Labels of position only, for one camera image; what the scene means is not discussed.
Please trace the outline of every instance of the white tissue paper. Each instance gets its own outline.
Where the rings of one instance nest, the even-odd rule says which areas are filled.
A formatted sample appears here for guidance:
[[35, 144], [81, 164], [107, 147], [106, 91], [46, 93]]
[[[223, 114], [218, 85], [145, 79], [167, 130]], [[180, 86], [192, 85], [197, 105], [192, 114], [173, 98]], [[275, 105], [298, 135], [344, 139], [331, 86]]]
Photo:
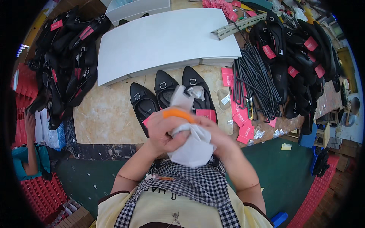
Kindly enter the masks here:
[[187, 92], [190, 96], [194, 97], [195, 99], [199, 99], [199, 100], [202, 100], [202, 101], [205, 100], [205, 98], [204, 98], [204, 88], [200, 85], [190, 87]]
[[188, 140], [174, 152], [168, 153], [172, 162], [191, 168], [206, 165], [212, 156], [215, 146], [210, 144], [211, 134], [196, 124], [183, 124], [172, 132], [174, 138], [181, 131], [190, 131]]
[[[172, 95], [170, 106], [178, 106], [188, 112], [192, 110], [194, 97], [184, 93], [185, 87], [178, 86]], [[193, 90], [193, 93], [199, 93], [199, 88]], [[188, 140], [176, 151], [168, 153], [172, 162], [188, 166], [191, 168], [206, 165], [211, 158], [215, 146], [210, 144], [211, 134], [209, 131], [196, 124], [183, 124], [172, 130], [170, 135], [172, 138], [181, 131], [190, 131]]]

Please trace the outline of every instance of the teal shirt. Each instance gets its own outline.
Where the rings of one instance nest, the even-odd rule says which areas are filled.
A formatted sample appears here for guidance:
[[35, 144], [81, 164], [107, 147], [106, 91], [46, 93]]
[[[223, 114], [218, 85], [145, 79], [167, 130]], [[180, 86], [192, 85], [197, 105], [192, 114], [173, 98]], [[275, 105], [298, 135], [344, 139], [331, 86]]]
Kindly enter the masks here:
[[49, 156], [48, 156], [47, 148], [45, 146], [39, 146], [38, 150], [36, 149], [36, 151], [35, 151], [35, 155], [37, 157], [38, 173], [33, 176], [28, 176], [25, 173], [25, 170], [22, 166], [22, 162], [28, 163], [28, 148], [26, 148], [26, 147], [16, 148], [11, 152], [11, 155], [13, 156], [13, 163], [14, 163], [16, 176], [18, 177], [18, 180], [20, 180], [20, 181], [30, 180], [35, 177], [40, 177], [42, 175], [42, 172], [41, 172], [42, 169], [41, 169], [41, 164], [39, 162], [39, 157], [41, 158], [44, 170], [46, 170], [47, 172], [51, 172]]

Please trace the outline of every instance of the shoe buckle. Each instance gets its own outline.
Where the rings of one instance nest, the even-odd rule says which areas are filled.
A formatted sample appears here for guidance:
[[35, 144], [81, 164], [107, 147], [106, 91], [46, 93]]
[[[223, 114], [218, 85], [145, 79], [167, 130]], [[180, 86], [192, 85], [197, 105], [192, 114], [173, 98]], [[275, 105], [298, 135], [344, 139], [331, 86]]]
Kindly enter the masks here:
[[160, 84], [160, 89], [166, 89], [166, 87], [167, 86], [166, 86], [166, 83], [165, 82], [163, 82], [163, 83]]
[[196, 79], [195, 78], [190, 79], [189, 83], [190, 83], [190, 85], [196, 85]]
[[141, 96], [139, 95], [139, 93], [137, 93], [137, 94], [135, 94], [135, 95], [134, 95], [134, 99], [135, 99], [136, 101], [138, 101], [140, 98], [141, 98]]

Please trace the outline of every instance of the hand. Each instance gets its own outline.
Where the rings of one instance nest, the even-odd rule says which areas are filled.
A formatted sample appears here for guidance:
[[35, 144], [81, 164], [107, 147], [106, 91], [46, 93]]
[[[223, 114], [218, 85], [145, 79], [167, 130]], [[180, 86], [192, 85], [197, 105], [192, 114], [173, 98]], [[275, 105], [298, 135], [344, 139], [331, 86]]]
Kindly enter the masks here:
[[27, 115], [25, 116], [25, 132], [27, 133], [27, 139], [31, 141], [33, 141], [35, 138], [35, 124], [35, 116], [27, 113]]
[[[167, 109], [179, 109], [176, 107], [168, 107]], [[172, 138], [167, 133], [178, 126], [188, 123], [186, 119], [171, 116], [165, 118], [162, 115], [164, 110], [152, 113], [147, 122], [148, 135], [150, 136], [146, 144], [149, 144], [156, 154], [156, 157], [163, 153], [168, 153], [177, 150], [181, 147], [190, 135], [190, 131], [179, 132], [175, 138]]]
[[204, 116], [195, 116], [194, 119], [196, 124], [210, 132], [210, 143], [217, 147], [214, 154], [218, 157], [221, 157], [224, 151], [230, 150], [232, 147], [237, 147], [237, 144], [215, 122]]

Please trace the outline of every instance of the cardboard box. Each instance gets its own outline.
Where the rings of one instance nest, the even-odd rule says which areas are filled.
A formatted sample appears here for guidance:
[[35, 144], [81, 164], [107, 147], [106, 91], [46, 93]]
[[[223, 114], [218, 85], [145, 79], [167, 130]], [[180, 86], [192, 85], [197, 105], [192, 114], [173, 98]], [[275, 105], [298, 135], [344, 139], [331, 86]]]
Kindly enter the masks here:
[[342, 171], [342, 172], [345, 171], [348, 159], [349, 158], [345, 155], [340, 156], [340, 159], [338, 160], [338, 163], [337, 163], [337, 169], [339, 171]]
[[94, 222], [94, 218], [84, 207], [77, 209], [72, 215], [62, 220], [56, 228], [88, 228]]

